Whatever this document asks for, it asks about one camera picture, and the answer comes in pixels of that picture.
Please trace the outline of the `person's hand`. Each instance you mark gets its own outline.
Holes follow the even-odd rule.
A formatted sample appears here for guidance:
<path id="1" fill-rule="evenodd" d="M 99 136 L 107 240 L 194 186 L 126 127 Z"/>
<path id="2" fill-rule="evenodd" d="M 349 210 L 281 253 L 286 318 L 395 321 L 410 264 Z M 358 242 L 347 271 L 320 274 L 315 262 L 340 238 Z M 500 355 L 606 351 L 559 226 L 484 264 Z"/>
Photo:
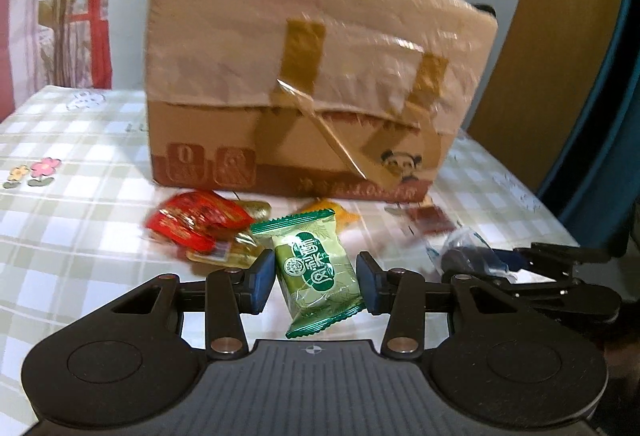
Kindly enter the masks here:
<path id="1" fill-rule="evenodd" d="M 627 394 L 634 396 L 638 390 L 640 378 L 639 343 L 606 346 L 604 356 L 610 378 L 622 382 Z"/>

